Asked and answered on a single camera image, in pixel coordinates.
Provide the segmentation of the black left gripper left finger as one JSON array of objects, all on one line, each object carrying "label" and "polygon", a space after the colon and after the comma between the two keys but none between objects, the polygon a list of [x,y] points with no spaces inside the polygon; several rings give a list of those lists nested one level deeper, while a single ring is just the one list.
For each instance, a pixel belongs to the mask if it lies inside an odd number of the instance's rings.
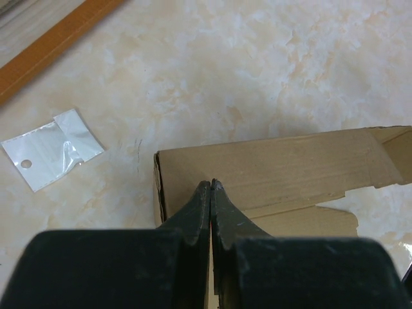
[{"label": "black left gripper left finger", "polygon": [[51,230],[26,246],[2,308],[206,308],[211,185],[155,229]]}]

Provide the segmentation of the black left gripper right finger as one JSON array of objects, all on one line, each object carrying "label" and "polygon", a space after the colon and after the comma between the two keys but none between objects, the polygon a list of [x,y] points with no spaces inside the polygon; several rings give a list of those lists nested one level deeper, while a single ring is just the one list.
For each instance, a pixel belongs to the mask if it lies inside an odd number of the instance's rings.
[{"label": "black left gripper right finger", "polygon": [[384,248],[368,238],[273,237],[211,185],[220,308],[410,308]]}]

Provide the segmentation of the brown cardboard box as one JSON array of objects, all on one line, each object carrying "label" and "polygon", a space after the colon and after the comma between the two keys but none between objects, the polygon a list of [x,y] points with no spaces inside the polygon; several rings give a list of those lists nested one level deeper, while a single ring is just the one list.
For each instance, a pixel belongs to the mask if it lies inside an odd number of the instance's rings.
[{"label": "brown cardboard box", "polygon": [[363,187],[411,183],[409,126],[185,147],[154,155],[154,220],[163,223],[203,180],[273,236],[356,236],[354,214],[322,207]]}]

